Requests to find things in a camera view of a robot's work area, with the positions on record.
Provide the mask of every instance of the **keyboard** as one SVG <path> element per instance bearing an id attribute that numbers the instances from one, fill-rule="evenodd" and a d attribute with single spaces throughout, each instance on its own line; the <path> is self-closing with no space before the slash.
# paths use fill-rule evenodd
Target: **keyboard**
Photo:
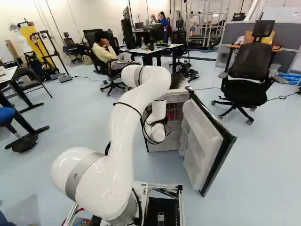
<path id="1" fill-rule="evenodd" d="M 156 46 L 169 47 L 170 45 L 167 43 L 156 43 Z"/>

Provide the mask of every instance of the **blue chair seat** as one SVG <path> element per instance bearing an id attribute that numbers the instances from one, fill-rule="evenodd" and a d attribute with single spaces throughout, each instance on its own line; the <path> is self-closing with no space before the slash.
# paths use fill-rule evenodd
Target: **blue chair seat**
<path id="1" fill-rule="evenodd" d="M 11 107 L 0 107 L 0 122 L 13 118 L 15 112 L 15 109 Z"/>

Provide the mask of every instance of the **bottle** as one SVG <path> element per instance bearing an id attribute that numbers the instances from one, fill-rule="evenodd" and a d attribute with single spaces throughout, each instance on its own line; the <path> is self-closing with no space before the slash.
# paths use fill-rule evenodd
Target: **bottle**
<path id="1" fill-rule="evenodd" d="M 141 48 L 145 49 L 144 37 L 141 37 Z"/>
<path id="2" fill-rule="evenodd" d="M 126 44 L 125 41 L 123 42 L 123 48 L 124 48 L 125 50 L 127 50 L 127 44 Z"/>

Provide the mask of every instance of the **man sitting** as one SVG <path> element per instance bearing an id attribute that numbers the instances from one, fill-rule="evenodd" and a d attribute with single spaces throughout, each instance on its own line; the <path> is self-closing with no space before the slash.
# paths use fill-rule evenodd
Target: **man sitting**
<path id="1" fill-rule="evenodd" d="M 120 53 L 118 56 L 110 45 L 109 41 L 105 38 L 106 35 L 103 31 L 98 31 L 95 33 L 95 43 L 93 44 L 92 50 L 95 55 L 101 61 L 107 63 L 109 60 L 118 60 L 118 62 L 112 62 L 112 70 L 119 69 L 120 65 L 124 63 L 124 66 L 131 60 L 131 54 Z"/>

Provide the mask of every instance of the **gray partition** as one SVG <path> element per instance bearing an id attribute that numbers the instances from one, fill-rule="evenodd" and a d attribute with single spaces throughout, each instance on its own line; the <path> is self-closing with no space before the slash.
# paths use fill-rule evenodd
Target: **gray partition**
<path id="1" fill-rule="evenodd" d="M 229 50 L 225 46 L 236 42 L 239 36 L 245 34 L 246 30 L 252 30 L 254 24 L 255 22 L 244 21 L 226 23 L 216 60 L 217 67 L 225 67 L 225 54 L 229 55 Z M 281 53 L 276 53 L 273 62 L 282 65 L 279 71 L 287 72 L 301 45 L 301 24 L 275 23 L 274 31 L 273 44 L 282 46 L 284 49 Z"/>

